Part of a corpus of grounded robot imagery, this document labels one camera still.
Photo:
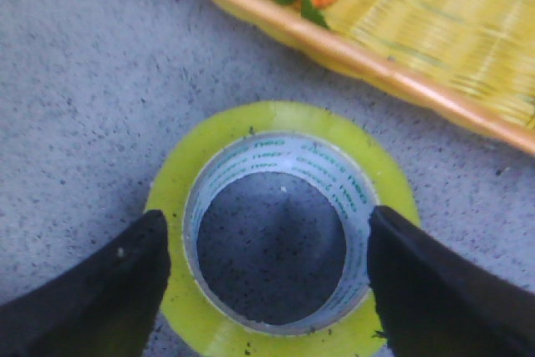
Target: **packing tape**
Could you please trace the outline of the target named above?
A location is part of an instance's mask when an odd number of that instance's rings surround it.
[[[201,275],[196,250],[201,219],[230,183],[258,172],[304,179],[334,207],[346,256],[328,301],[297,322],[253,322],[228,308]],[[200,123],[171,152],[146,209],[169,224],[171,276],[162,311],[199,354],[214,357],[370,357],[383,344],[368,288],[368,218],[377,204],[418,223],[405,176],[369,135],[350,121],[310,105],[259,102]]]

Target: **tape core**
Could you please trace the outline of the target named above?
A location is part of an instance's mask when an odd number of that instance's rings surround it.
[[[281,325],[252,321],[230,309],[210,290],[202,277],[197,255],[201,220],[217,194],[244,176],[263,172],[296,176],[316,188],[337,212],[346,241],[342,276],[327,302],[309,316]],[[310,334],[339,322],[368,293],[368,218],[377,203],[378,196],[369,178],[337,146],[311,135],[290,131],[250,135],[218,152],[196,178],[184,216],[183,238],[187,260],[205,296],[239,324],[273,335]]]

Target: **woven basket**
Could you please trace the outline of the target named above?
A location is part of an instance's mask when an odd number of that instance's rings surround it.
[[[270,0],[213,0],[322,65],[535,155],[535,0],[338,0],[331,30]]]

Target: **basket rim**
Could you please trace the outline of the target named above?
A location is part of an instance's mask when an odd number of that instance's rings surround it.
[[[449,121],[473,128],[478,133],[497,138],[535,156],[535,130],[504,120],[475,100],[438,84],[373,50],[341,38],[301,18],[297,13],[271,0],[224,0],[233,7],[263,20],[347,69],[373,78],[373,86],[384,85],[399,91],[400,97],[434,110]]]

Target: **yellow tape roll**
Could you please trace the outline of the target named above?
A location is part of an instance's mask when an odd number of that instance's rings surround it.
[[[292,174],[337,211],[346,237],[342,277],[317,312],[295,323],[252,322],[222,303],[199,268],[203,214],[228,184],[256,172]],[[405,176],[350,121],[310,105],[260,102],[214,115],[171,152],[146,209],[169,222],[171,277],[162,310],[198,353],[214,357],[370,357],[384,343],[366,273],[368,216],[376,204],[418,223]]]

